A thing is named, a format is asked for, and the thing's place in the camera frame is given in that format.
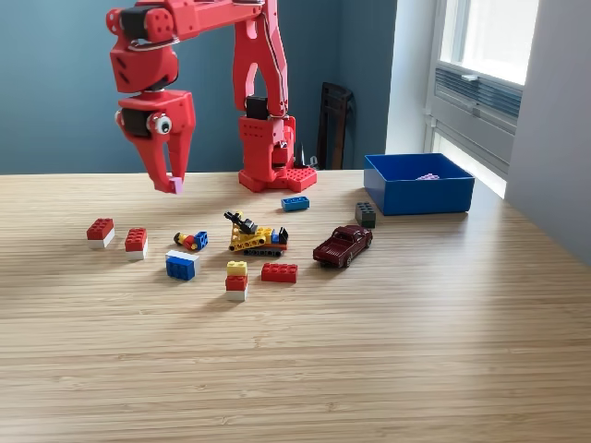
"red lego brick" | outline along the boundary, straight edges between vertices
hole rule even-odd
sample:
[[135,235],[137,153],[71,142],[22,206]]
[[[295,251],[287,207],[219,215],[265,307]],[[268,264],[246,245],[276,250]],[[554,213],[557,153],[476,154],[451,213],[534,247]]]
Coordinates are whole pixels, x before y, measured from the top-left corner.
[[230,275],[225,279],[226,291],[245,291],[248,285],[248,277],[242,275]]
[[99,219],[88,229],[86,238],[88,240],[104,240],[114,227],[113,219]]
[[295,283],[297,282],[297,265],[276,265],[265,263],[262,267],[260,277],[263,281]]
[[130,229],[126,238],[126,252],[143,251],[148,234],[144,228]]

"blue bin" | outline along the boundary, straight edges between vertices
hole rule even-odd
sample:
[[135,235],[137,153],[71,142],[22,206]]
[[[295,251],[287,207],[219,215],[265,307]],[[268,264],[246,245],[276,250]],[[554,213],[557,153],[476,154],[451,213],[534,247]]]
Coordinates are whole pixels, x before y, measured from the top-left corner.
[[364,186],[384,215],[466,212],[474,177],[443,154],[366,155]]

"wooden chair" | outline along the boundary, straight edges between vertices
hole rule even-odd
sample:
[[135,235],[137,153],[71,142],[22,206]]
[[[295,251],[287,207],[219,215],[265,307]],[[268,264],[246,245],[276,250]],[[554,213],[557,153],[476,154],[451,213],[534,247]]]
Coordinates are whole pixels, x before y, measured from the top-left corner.
[[332,149],[332,169],[343,169],[344,137],[347,115],[351,108],[353,92],[332,83],[322,84],[322,101],[320,102],[320,125],[316,155],[319,169],[326,169],[328,156],[329,117],[335,119],[336,133]]

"red robot arm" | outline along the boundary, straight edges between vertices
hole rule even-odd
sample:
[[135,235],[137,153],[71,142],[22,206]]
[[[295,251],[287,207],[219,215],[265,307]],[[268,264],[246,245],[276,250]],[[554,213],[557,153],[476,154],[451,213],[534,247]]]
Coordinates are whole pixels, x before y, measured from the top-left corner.
[[[119,102],[115,120],[138,149],[155,188],[179,193],[196,121],[191,94],[164,89],[178,77],[172,45],[230,24],[235,24],[235,105],[247,113],[240,118],[245,158],[240,183],[256,192],[269,187],[301,192],[316,183],[316,172],[294,170],[296,121],[287,116],[277,0],[140,0],[132,8],[111,10],[107,27],[118,37],[111,51],[117,90],[139,94]],[[258,68],[267,100],[253,97]]]

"yellow lego brick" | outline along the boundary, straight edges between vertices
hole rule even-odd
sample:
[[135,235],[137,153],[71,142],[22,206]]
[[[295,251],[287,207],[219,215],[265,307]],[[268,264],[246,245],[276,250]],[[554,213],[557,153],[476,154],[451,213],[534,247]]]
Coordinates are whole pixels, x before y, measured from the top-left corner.
[[265,244],[271,242],[271,235],[273,234],[273,228],[269,228],[267,226],[260,226],[257,229],[257,235],[264,235],[265,236]]
[[228,262],[228,267],[226,268],[228,276],[237,275],[237,276],[247,276],[248,269],[246,261],[230,261]]
[[251,247],[257,247],[265,245],[264,235],[247,235],[246,239],[238,239],[230,244],[229,249],[231,251],[241,251],[243,249],[249,249]]

